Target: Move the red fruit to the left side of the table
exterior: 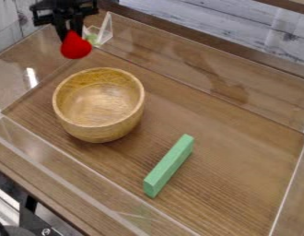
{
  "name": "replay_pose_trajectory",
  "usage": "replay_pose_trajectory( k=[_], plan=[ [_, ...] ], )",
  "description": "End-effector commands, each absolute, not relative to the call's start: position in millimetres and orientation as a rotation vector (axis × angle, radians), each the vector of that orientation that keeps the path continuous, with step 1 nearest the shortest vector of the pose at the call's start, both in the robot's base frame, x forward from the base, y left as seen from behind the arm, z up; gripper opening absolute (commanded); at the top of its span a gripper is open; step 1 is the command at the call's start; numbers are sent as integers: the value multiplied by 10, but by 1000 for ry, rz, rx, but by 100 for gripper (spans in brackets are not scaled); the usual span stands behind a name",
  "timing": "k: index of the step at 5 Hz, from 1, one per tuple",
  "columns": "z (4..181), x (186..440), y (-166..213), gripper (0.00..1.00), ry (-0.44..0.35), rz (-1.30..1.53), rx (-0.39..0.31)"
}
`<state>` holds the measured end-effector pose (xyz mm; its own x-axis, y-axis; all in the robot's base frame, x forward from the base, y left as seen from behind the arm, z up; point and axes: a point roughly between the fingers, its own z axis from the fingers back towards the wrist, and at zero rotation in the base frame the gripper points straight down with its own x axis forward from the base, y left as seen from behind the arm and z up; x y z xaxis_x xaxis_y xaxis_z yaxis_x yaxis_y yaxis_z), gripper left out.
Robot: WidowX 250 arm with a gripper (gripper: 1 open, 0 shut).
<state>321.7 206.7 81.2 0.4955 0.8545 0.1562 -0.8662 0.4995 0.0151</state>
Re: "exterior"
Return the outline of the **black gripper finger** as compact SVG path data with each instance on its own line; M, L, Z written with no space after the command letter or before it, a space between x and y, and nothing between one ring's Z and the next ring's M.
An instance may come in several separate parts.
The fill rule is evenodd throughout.
M83 36L83 28L84 28L84 15L82 13L76 13L72 16L71 29L78 33L79 36Z
M56 33L59 35L59 38L62 41L64 41L68 34L67 21L64 17L55 16L55 26L56 26Z

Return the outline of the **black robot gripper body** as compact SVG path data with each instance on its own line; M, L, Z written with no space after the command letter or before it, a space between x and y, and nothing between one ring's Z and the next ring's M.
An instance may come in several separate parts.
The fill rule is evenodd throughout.
M56 24L56 15L83 25L84 18L99 13L99 0L36 0L30 10L36 26Z

